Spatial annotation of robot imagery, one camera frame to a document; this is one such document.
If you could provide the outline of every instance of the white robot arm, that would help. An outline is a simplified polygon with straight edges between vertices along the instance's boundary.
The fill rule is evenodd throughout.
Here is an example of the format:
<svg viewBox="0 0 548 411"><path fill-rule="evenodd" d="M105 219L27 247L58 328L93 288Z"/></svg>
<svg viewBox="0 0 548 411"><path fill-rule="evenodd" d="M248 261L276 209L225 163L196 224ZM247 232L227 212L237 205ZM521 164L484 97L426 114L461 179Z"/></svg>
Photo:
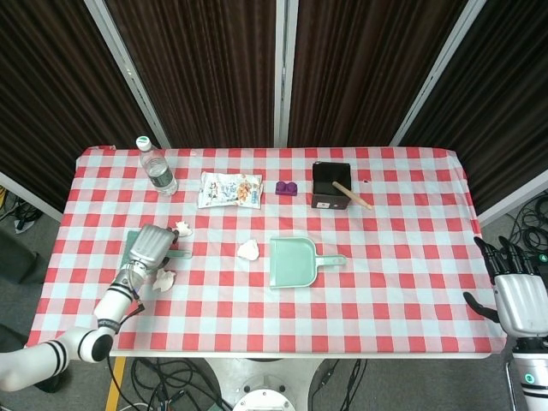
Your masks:
<svg viewBox="0 0 548 411"><path fill-rule="evenodd" d="M464 298L476 313L516 338L512 355L527 406L529 411L544 411L548 409L548 293L523 250L504 237L499 240L506 259L494 246L475 238L493 284L497 310L483 307L469 293Z"/></svg>
<svg viewBox="0 0 548 411"><path fill-rule="evenodd" d="M0 354L0 390L21 390L48 379L63 372L71 360L104 360L130 304L133 300L140 304L137 291L146 276L164 262L170 245L177 238L177 231L145 225L129 251L129 262L95 307L93 313L98 319L98 328L75 327L55 340Z"/></svg>

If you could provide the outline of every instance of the dark curtain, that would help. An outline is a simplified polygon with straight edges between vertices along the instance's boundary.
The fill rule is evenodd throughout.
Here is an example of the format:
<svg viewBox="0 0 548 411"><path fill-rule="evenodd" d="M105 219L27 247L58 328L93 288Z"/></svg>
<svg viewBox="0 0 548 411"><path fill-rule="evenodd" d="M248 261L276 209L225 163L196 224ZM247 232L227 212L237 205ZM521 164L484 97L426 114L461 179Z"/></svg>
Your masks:
<svg viewBox="0 0 548 411"><path fill-rule="evenodd" d="M548 169L548 2L487 2L401 144L455 150L478 213Z"/></svg>
<svg viewBox="0 0 548 411"><path fill-rule="evenodd" d="M272 146L274 0L107 4L173 146Z"/></svg>
<svg viewBox="0 0 548 411"><path fill-rule="evenodd" d="M83 2L0 2L0 73L0 171L60 211L87 147L152 136Z"/></svg>
<svg viewBox="0 0 548 411"><path fill-rule="evenodd" d="M300 0L289 146L387 146L466 1Z"/></svg>

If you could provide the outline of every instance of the mint green dustpan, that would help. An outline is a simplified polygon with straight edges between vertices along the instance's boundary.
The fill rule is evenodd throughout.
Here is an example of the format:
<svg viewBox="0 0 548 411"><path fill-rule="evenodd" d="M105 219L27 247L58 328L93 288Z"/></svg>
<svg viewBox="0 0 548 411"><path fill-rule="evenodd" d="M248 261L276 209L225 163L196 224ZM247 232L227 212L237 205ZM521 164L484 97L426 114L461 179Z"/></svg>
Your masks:
<svg viewBox="0 0 548 411"><path fill-rule="evenodd" d="M321 265L343 265L343 255L317 255L314 243L305 237L271 238L271 287L307 287L316 281Z"/></svg>

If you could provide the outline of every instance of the purple toy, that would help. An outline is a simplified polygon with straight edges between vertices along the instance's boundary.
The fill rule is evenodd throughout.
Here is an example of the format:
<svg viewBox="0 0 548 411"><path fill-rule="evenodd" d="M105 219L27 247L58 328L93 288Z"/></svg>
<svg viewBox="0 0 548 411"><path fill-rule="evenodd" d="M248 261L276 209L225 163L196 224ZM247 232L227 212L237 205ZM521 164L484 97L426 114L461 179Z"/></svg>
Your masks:
<svg viewBox="0 0 548 411"><path fill-rule="evenodd" d="M277 182L276 194L278 195L297 195L297 185L294 182Z"/></svg>

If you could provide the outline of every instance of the crumpled paper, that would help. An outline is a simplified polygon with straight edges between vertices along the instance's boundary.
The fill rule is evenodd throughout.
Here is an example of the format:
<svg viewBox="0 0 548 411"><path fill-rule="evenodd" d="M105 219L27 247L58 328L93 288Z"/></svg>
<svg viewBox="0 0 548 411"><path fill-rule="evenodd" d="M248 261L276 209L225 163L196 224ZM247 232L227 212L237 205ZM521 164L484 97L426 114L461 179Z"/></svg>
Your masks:
<svg viewBox="0 0 548 411"><path fill-rule="evenodd" d="M175 273L173 271L166 271L163 268L158 268L156 281L152 285L152 289L159 289L161 292L165 292L173 286L174 281Z"/></svg>
<svg viewBox="0 0 548 411"><path fill-rule="evenodd" d="M259 246L255 240L246 241L238 247L236 255L249 261L255 261L259 257Z"/></svg>
<svg viewBox="0 0 548 411"><path fill-rule="evenodd" d="M176 226L180 237L188 237L189 235L192 235L192 230L188 227L186 222L180 221L179 223L176 223Z"/></svg>

